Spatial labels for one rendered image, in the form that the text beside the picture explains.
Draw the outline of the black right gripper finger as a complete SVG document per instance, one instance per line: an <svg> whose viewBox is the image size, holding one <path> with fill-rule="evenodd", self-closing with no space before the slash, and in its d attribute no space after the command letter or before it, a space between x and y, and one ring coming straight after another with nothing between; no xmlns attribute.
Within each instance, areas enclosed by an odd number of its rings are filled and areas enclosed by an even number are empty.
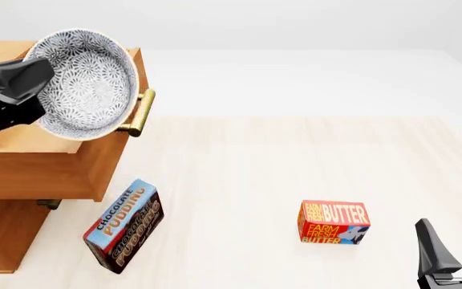
<svg viewBox="0 0 462 289"><path fill-rule="evenodd" d="M462 264L442 243L434 227L427 218L415 224L419 244L418 276L453 274L462 269Z"/></svg>

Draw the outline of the red butter box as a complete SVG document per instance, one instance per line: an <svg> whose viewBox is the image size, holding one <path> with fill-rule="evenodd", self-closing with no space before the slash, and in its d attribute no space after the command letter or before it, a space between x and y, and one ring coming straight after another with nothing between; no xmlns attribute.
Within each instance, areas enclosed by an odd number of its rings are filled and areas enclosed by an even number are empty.
<svg viewBox="0 0 462 289"><path fill-rule="evenodd" d="M361 202L304 200L298 214L301 242L358 245L370 226Z"/></svg>

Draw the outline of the wooden drawer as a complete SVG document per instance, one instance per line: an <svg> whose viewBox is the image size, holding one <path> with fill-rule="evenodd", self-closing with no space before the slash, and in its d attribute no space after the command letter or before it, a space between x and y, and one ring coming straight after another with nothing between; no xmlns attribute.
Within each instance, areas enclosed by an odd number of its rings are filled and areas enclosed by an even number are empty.
<svg viewBox="0 0 462 289"><path fill-rule="evenodd" d="M147 80L140 76L140 93ZM99 139L63 139L37 125L18 124L0 131L0 153L22 153L8 157L17 171L10 174L10 192L4 199L91 199L102 198L129 136L111 132Z"/></svg>

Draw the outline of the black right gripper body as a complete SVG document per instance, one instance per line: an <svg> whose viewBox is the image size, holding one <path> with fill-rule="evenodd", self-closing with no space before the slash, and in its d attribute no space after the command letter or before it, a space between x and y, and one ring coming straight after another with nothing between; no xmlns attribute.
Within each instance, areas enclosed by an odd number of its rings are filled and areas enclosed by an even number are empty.
<svg viewBox="0 0 462 289"><path fill-rule="evenodd" d="M420 272L417 283L420 289L462 289L462 278L450 272Z"/></svg>

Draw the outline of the chocolate pudding box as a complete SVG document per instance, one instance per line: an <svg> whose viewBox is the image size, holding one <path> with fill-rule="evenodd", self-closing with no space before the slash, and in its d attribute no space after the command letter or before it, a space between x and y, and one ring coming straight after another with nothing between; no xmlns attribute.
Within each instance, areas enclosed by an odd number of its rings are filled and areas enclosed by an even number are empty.
<svg viewBox="0 0 462 289"><path fill-rule="evenodd" d="M83 235L99 264L121 274L164 218L154 185L134 180Z"/></svg>

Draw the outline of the patterned black and white bowl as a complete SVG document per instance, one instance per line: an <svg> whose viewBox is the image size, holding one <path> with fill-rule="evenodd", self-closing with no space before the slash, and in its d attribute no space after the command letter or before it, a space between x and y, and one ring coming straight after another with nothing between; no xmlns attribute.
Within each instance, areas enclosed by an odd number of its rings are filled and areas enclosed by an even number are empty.
<svg viewBox="0 0 462 289"><path fill-rule="evenodd" d="M103 33L71 28L38 40L24 57L47 59L54 76L38 94L45 114L37 125L68 140L99 139L131 115L140 91L127 50Z"/></svg>

